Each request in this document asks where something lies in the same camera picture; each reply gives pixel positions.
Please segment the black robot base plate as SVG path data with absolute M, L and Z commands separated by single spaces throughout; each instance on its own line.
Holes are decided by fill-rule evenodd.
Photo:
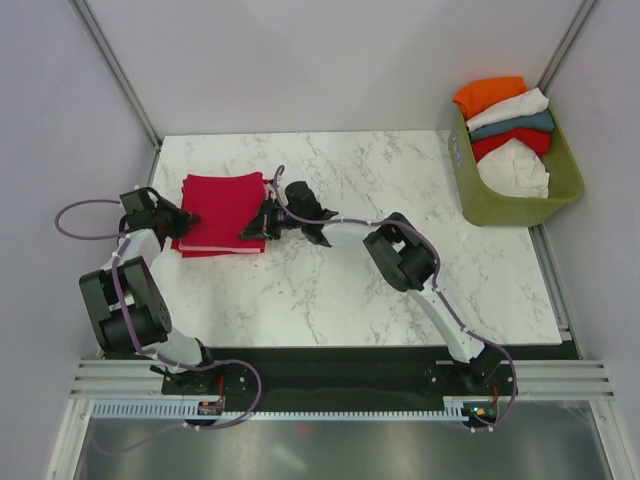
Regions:
M 490 383 L 468 390 L 444 347 L 206 348 L 219 367 L 166 373 L 165 395 L 220 394 L 237 410 L 278 407 L 439 407 L 447 397 L 508 399 L 515 377 L 505 356 Z

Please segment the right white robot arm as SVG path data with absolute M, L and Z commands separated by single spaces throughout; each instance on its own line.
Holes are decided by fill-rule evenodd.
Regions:
M 241 239 L 278 240 L 284 230 L 298 229 L 317 246 L 362 245 L 386 283 L 431 321 L 457 366 L 460 386 L 477 394 L 493 383 L 500 352 L 472 332 L 445 298 L 437 286 L 440 259 L 405 216 L 394 212 L 372 222 L 342 217 L 323 207 L 304 181 L 289 184 L 284 196 L 274 182 L 269 190 L 255 217 L 243 225 Z

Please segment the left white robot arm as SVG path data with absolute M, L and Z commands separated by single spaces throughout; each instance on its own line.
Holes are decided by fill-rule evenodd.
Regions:
M 124 215 L 112 258 L 79 279 L 98 345 L 111 355 L 140 355 L 185 371 L 185 382 L 208 393 L 219 369 L 203 343 L 173 326 L 171 313 L 151 273 L 165 242 L 179 240 L 200 221 L 151 187 L 120 196 Z

